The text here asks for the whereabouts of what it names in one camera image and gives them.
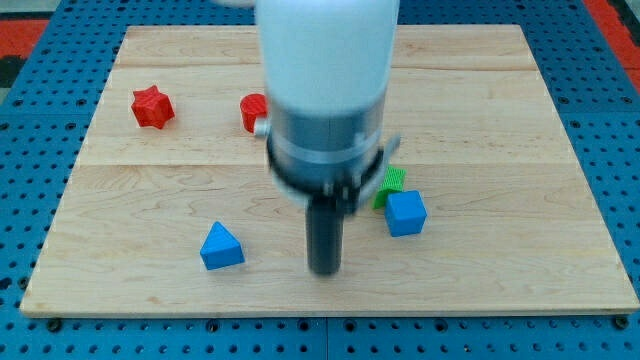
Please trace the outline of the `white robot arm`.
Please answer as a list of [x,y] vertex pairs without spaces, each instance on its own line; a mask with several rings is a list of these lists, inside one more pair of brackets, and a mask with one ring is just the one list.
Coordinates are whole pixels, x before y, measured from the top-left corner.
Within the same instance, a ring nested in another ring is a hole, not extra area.
[[274,183],[301,202],[310,271],[341,266],[343,222],[382,184],[398,136],[380,142],[397,0],[224,0],[251,8],[264,69]]

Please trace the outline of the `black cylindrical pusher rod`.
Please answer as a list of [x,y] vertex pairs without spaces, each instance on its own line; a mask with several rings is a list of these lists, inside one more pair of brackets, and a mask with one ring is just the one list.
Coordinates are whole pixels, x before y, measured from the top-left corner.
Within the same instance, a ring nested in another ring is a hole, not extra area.
[[344,213],[334,198],[316,196],[305,216],[308,266],[317,275],[333,275],[341,265]]

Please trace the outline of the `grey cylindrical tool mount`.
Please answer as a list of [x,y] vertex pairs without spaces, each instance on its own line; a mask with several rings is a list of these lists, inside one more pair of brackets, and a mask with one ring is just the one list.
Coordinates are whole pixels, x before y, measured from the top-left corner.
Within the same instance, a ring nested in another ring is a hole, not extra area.
[[401,137],[381,144],[386,95],[338,112],[296,109],[269,96],[267,119],[256,131],[266,138],[270,171],[281,191],[309,207],[327,198],[352,215],[382,184]]

